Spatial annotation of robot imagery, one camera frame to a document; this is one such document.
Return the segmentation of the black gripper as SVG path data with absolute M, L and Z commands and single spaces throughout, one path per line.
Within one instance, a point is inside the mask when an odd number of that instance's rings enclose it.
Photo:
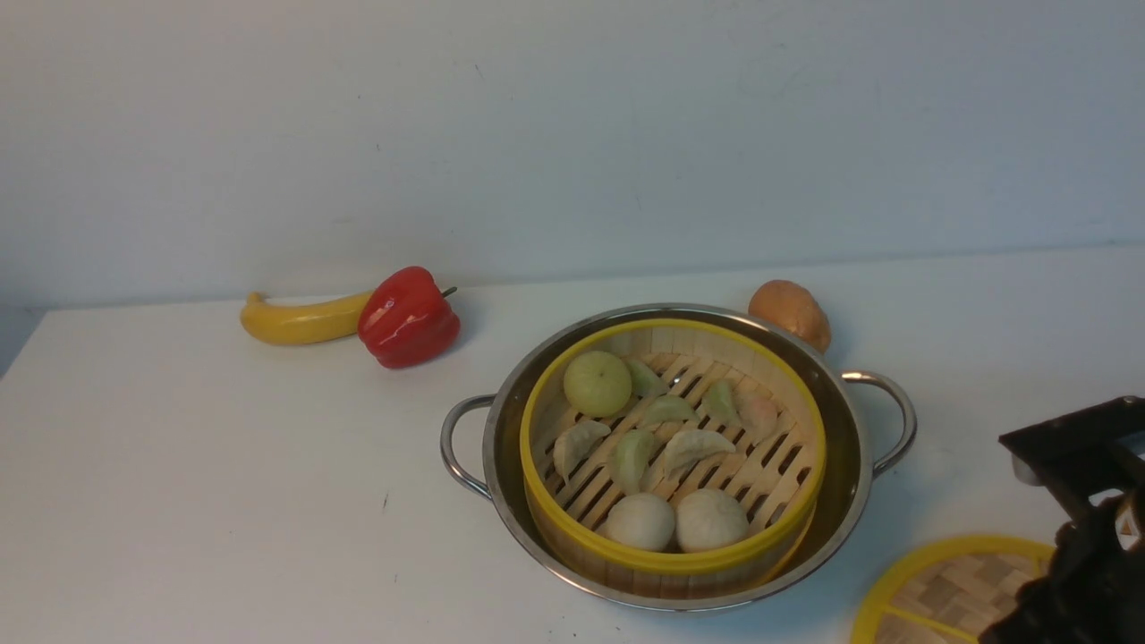
M 1142 488 L 1063 526 L 1047 575 L 1022 584 L 1014 600 L 981 643 L 1142 643 Z

